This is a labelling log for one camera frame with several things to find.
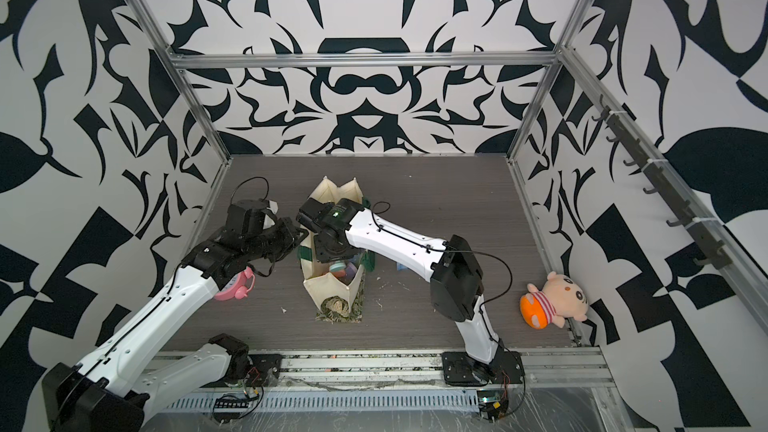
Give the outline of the cream canvas tote bag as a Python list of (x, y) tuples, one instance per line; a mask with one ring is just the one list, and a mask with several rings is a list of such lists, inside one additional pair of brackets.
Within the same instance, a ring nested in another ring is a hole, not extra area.
[(316, 319), (332, 323), (361, 322), (364, 285), (367, 275), (375, 271), (375, 254), (360, 251), (341, 262), (321, 262), (314, 238), (315, 234), (310, 232), (301, 242), (297, 256), (303, 286), (317, 308)]

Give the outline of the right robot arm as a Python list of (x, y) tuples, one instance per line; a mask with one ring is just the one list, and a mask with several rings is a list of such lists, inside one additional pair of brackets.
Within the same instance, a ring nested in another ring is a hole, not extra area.
[(519, 353), (508, 350), (495, 332), (484, 296), (478, 261), (486, 253), (454, 235), (431, 238), (391, 223), (349, 199), (322, 203), (309, 198), (297, 221), (313, 234), (315, 258), (322, 263), (373, 252), (416, 273), (429, 284), (434, 311), (454, 322), (462, 352), (441, 354), (443, 380), (454, 387), (509, 386), (525, 382)]

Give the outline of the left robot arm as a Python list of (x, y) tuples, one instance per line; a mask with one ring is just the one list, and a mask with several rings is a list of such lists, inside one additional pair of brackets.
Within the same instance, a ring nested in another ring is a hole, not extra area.
[(266, 199), (230, 205), (224, 226), (189, 251), (135, 317), (76, 365), (50, 369), (42, 380), (49, 429), (137, 431), (199, 387), (245, 379), (249, 348), (228, 334), (154, 372), (145, 368), (205, 303), (246, 297), (258, 274), (254, 261), (276, 264), (308, 236), (276, 210)]

